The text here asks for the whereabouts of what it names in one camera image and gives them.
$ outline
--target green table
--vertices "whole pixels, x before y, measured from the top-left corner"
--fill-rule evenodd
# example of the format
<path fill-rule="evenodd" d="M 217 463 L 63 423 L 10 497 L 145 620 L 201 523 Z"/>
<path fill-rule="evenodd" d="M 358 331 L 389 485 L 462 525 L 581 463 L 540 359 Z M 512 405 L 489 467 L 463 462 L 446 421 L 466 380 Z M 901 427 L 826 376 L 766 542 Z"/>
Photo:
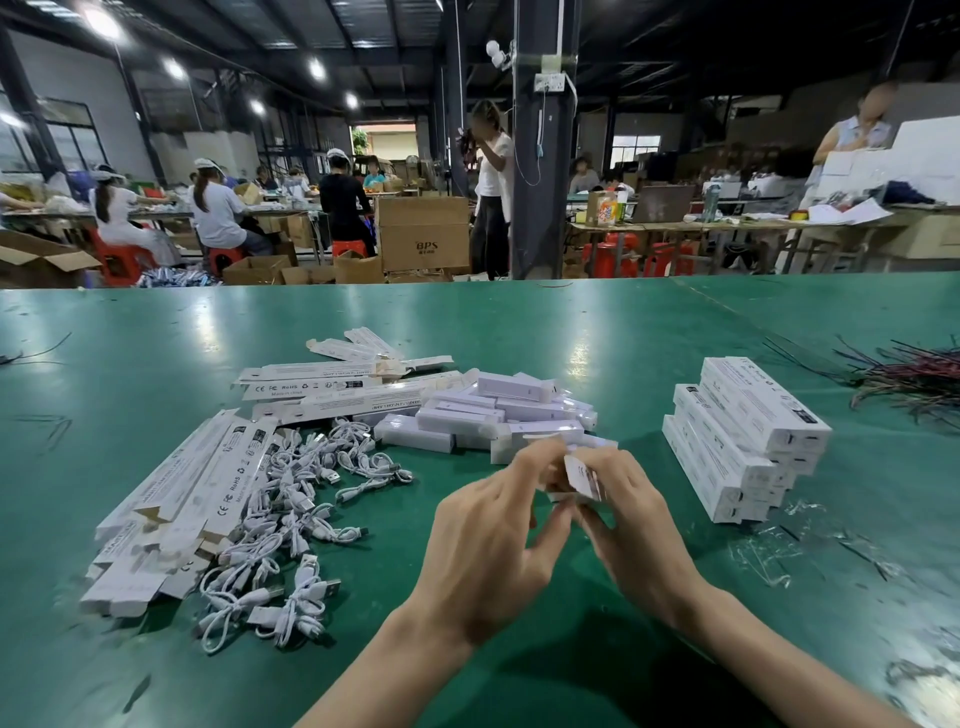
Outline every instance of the green table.
<path fill-rule="evenodd" d="M 345 509 L 339 523 L 372 537 L 319 547 L 345 590 L 331 602 L 332 646 L 282 653 L 247 633 L 207 658 L 189 636 L 196 597 L 133 622 L 83 616 L 78 599 L 94 525 L 203 418 L 240 403 L 230 383 L 241 368 L 309 361 L 307 339 L 362 326 L 412 355 L 452 354 L 462 370 L 558 376 L 663 490 L 713 583 L 859 685 L 915 716 L 956 719 L 958 440 L 882 401 L 851 412 L 849 391 L 762 342 L 774 331 L 821 353 L 836 333 L 864 349 L 944 345 L 960 275 L 3 291 L 0 311 L 0 352 L 73 332 L 38 358 L 58 363 L 0 368 L 0 725 L 289 726 L 340 674 L 412 588 L 437 502 L 491 471 L 484 453 L 393 449 L 416 483 Z M 835 428 L 817 475 L 753 527 L 709 523 L 660 436 L 673 385 L 695 381 L 704 356 L 731 354 L 756 359 Z M 844 531 L 887 563 L 883 575 L 837 542 Z M 726 715 L 766 722 L 722 670 L 634 614 L 575 531 L 546 593 L 421 724 L 693 726 Z"/>

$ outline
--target electrical outlet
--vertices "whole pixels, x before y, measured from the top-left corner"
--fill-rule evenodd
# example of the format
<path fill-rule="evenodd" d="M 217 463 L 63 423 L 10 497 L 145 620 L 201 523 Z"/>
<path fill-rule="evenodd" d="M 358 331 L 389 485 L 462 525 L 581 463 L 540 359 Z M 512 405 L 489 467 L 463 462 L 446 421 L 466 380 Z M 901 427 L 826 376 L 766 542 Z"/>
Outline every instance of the electrical outlet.
<path fill-rule="evenodd" d="M 534 93 L 563 93 L 566 77 L 562 73 L 538 73 L 534 76 Z"/>

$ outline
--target ceiling light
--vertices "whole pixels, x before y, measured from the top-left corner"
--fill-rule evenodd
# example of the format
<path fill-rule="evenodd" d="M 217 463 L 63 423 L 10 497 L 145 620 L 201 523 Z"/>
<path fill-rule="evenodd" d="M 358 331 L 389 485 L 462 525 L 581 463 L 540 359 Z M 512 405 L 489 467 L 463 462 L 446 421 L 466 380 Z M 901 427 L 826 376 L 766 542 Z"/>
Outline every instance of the ceiling light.
<path fill-rule="evenodd" d="M 110 13 L 100 8 L 93 6 L 84 8 L 84 19 L 86 24 L 90 26 L 90 30 L 98 36 L 112 40 L 114 43 L 123 38 L 123 29 L 119 23 L 113 19 Z"/>
<path fill-rule="evenodd" d="M 177 81 L 186 80 L 186 70 L 173 59 L 164 60 L 163 67 L 166 69 L 167 73 L 170 74 L 171 78 L 174 78 Z"/>
<path fill-rule="evenodd" d="M 317 79 L 317 81 L 326 80 L 326 69 L 322 63 L 317 61 L 317 59 L 310 59 L 309 68 L 310 75 Z"/>
<path fill-rule="evenodd" d="M 6 111 L 0 111 L 0 121 L 2 121 L 7 126 L 16 127 L 17 129 L 26 129 L 27 125 L 19 117 Z"/>

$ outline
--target right hand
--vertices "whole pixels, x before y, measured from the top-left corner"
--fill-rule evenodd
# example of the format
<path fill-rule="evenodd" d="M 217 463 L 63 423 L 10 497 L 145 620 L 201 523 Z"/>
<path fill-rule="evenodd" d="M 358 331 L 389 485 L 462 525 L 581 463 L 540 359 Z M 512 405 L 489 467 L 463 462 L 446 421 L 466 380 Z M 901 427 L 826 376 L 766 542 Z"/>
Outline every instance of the right hand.
<path fill-rule="evenodd" d="M 593 509 L 577 509 L 600 561 L 636 607 L 688 633 L 713 588 L 694 566 L 660 491 L 626 450 L 579 448 L 574 456 L 596 472 L 616 520 L 608 528 Z"/>

